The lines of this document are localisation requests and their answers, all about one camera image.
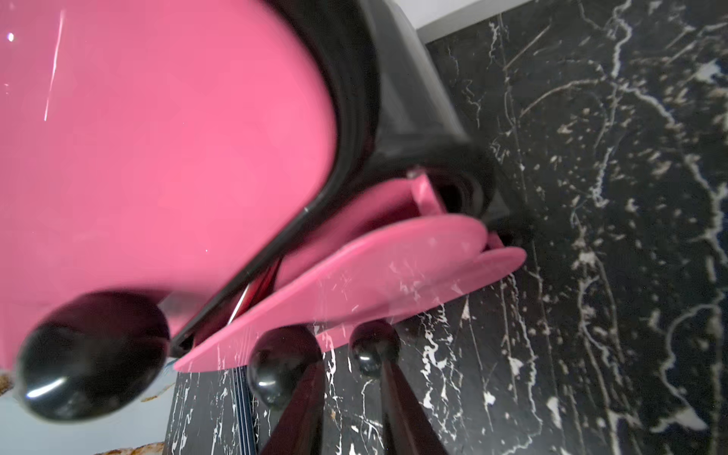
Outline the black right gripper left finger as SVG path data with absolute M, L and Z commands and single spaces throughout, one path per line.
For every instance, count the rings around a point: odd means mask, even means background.
M 322 453 L 324 366 L 307 367 L 261 454 Z

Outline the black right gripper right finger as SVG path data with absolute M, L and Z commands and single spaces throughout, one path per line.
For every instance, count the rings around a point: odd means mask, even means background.
M 380 390 L 386 454 L 447 454 L 396 363 L 384 362 Z

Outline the pink top drawer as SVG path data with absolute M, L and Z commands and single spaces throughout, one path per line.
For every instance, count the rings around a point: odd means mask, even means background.
M 1 5 L 1 365 L 25 408 L 94 419 L 322 189 L 328 87 L 267 1 Z

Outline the black drawer cabinet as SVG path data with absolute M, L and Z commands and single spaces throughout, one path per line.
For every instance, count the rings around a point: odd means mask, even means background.
M 184 356 L 225 303 L 355 196 L 420 169 L 453 186 L 461 211 L 484 218 L 497 166 L 466 132 L 404 11 L 392 1 L 276 1 L 273 9 L 312 53 L 337 114 L 334 167 L 297 211 L 172 339 Z

